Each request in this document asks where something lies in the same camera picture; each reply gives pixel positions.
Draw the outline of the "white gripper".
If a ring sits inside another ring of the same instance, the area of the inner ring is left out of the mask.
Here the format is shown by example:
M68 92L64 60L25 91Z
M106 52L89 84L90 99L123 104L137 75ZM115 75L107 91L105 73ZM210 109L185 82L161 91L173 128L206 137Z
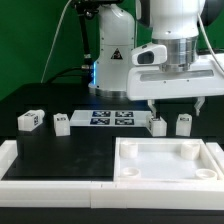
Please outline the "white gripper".
M148 100L153 118L160 119L155 100L198 97L194 105L200 115L205 96L224 95L224 53L200 55L187 71L162 71L160 63L168 58L164 45L148 43L131 53L134 67L127 79L127 96L130 100Z

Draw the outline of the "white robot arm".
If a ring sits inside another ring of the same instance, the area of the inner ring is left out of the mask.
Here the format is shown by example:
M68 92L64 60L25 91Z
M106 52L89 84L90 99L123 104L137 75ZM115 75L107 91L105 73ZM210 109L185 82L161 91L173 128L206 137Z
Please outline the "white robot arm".
M100 5L101 53L90 91L146 100L224 95L224 53L197 53L197 40L224 8L224 0L135 0L131 17Z

